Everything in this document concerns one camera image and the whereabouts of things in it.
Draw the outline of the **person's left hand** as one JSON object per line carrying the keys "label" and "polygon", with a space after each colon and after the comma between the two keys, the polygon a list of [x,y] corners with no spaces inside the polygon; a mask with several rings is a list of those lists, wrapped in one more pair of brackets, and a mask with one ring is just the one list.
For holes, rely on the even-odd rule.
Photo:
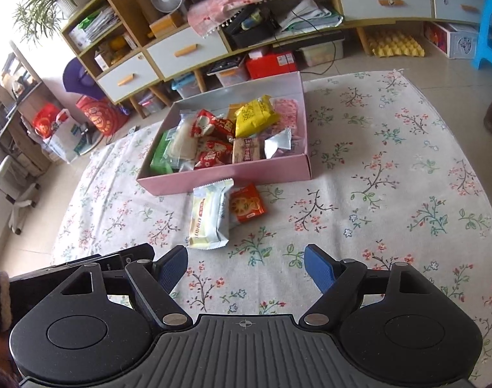
{"label": "person's left hand", "polygon": [[14,368],[9,351],[8,332],[0,333],[0,369],[13,377]]}

